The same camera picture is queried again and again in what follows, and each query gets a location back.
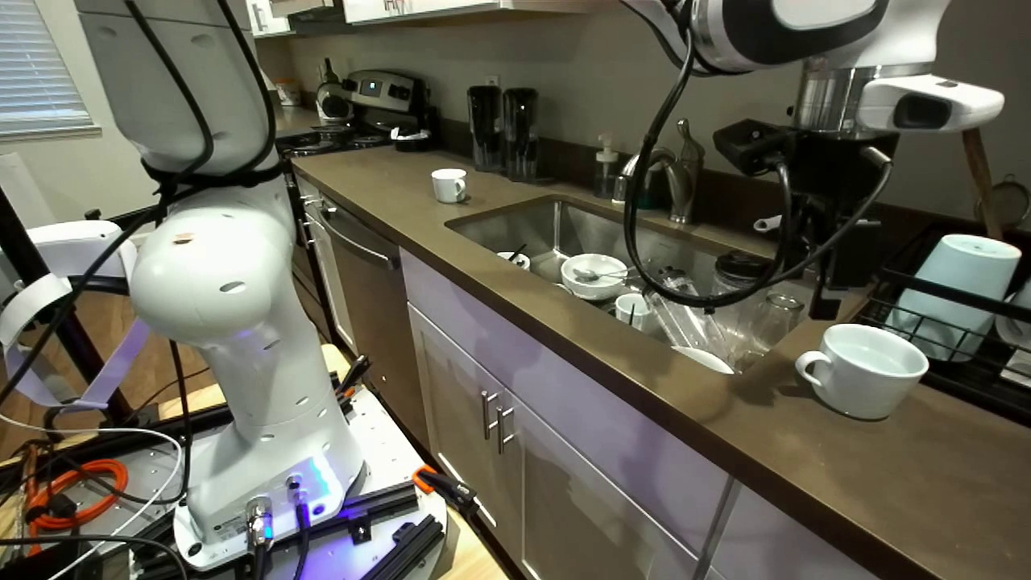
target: faucet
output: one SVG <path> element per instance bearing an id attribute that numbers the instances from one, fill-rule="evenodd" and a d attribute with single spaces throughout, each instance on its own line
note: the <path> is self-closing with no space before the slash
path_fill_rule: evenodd
<path id="1" fill-rule="evenodd" d="M 640 162 L 640 154 L 635 154 L 635 158 L 628 158 L 623 163 L 613 203 L 624 203 L 624 190 L 628 190 L 628 185 L 635 177 L 637 162 Z M 654 193 L 651 187 L 654 187 L 657 175 L 667 177 L 667 193 L 670 193 L 667 203 L 649 203 L 649 193 Z M 675 227 L 686 227 L 688 222 L 688 205 L 694 205 L 688 203 L 688 190 L 686 190 L 686 181 L 682 181 L 682 175 L 679 175 L 679 167 L 677 167 L 677 162 L 670 154 L 665 154 L 665 153 L 651 154 L 649 171 L 646 171 L 646 193 L 640 196 L 646 196 L 640 211 L 670 205 L 670 222 Z"/>

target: kitchen sink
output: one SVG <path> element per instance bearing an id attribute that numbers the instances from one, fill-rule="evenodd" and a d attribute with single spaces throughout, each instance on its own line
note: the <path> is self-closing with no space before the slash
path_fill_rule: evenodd
<path id="1" fill-rule="evenodd" d="M 560 263 L 569 254 L 593 250 L 593 254 L 613 254 L 632 263 L 623 243 L 623 211 L 593 203 L 593 200 L 572 203 L 566 196 L 543 196 L 543 200 L 455 218 L 448 222 L 448 230 L 461 231 L 464 240 L 489 250 L 522 250 L 530 257 L 530 275 L 556 287 L 560 287 Z M 677 230 L 665 230 L 659 222 L 640 222 L 637 250 L 651 277 L 688 282 L 694 290 L 707 298 L 724 290 L 716 277 L 716 257 L 728 249 L 717 249 L 704 240 L 688 240 L 686 231 L 677 231 Z M 613 301 L 593 304 L 593 305 L 613 317 Z M 771 292 L 757 292 L 738 305 L 716 309 L 716 313 L 698 313 L 698 309 L 694 313 L 704 319 L 711 343 L 698 343 L 698 347 L 688 347 L 686 354 L 730 375 L 765 357 L 771 344 L 778 344 L 787 333 L 794 333 L 794 326 L 803 319 L 800 317 L 803 298 L 780 284 Z M 670 344 L 665 328 L 651 328 L 646 334 L 654 334 Z"/>

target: backsplash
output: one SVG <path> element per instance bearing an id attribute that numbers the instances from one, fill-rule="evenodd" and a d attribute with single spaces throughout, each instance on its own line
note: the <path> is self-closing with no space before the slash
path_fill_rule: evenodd
<path id="1" fill-rule="evenodd" d="M 956 79 L 1001 82 L 1009 110 L 987 131 L 996 181 L 1031 181 L 1031 50 L 1024 24 L 1031 2 L 955 0 L 944 35 L 944 64 Z M 287 59 L 302 87 L 323 82 L 323 59 L 335 69 L 397 69 L 428 82 L 445 118 L 466 118 L 464 91 L 496 82 L 541 91 L 541 131 L 547 139 L 596 146 L 614 135 L 623 153 L 637 148 L 659 98 L 675 83 L 675 64 L 659 46 L 620 2 L 589 16 L 547 16 L 489 25 L 382 25 L 346 29 L 287 41 Z M 789 123 L 800 69 L 749 79 L 697 79 L 677 110 L 688 115 L 698 143 L 711 153 L 711 131 L 744 115 Z M 730 171 L 716 153 L 710 167 Z M 970 216 L 972 181 L 956 135 L 904 135 L 887 203 L 941 216 Z"/>

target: window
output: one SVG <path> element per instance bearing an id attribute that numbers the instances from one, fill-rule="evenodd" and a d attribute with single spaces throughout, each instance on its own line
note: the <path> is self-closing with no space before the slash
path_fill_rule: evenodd
<path id="1" fill-rule="evenodd" d="M 90 125 L 95 118 L 37 0 L 0 0 L 0 135 Z"/>

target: wall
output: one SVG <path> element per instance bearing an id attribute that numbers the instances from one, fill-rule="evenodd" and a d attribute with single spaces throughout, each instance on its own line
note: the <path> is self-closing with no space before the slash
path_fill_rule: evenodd
<path id="1" fill-rule="evenodd" d="M 38 216 L 46 216 L 46 211 L 54 218 L 73 218 L 95 205 L 124 213 L 153 203 L 153 181 L 141 175 L 136 148 L 111 115 L 73 2 L 37 0 L 37 8 L 100 130 L 86 135 L 0 139 L 0 153 L 20 153 L 38 181 L 42 200 L 30 200 L 37 205 L 30 222 L 42 222 Z"/>
<path id="2" fill-rule="evenodd" d="M 1000 177 L 1031 181 L 1031 69 L 1020 60 L 1031 41 L 1024 24 L 1031 24 L 1029 0 L 996 0 L 991 8 L 956 0 L 956 59 L 949 60 L 960 79 L 1006 79 L 1009 113 L 1001 130 L 990 130 L 987 139 Z M 341 35 L 292 39 L 290 55 L 305 87 L 320 83 L 325 55 L 335 59 L 338 70 L 399 69 L 423 73 L 448 118 L 466 118 L 464 91 L 472 83 L 532 83 L 543 98 L 543 135 L 596 146 L 596 135 L 613 131 L 623 153 L 637 146 L 646 123 L 675 82 L 675 69 L 646 24 L 620 2 L 604 2 L 593 16 L 510 25 L 347 29 Z M 795 83 L 795 69 L 697 82 L 679 115 L 688 115 L 710 146 L 711 130 L 742 115 L 787 123 Z M 970 187 L 956 135 L 904 139 L 887 200 L 970 216 Z"/>

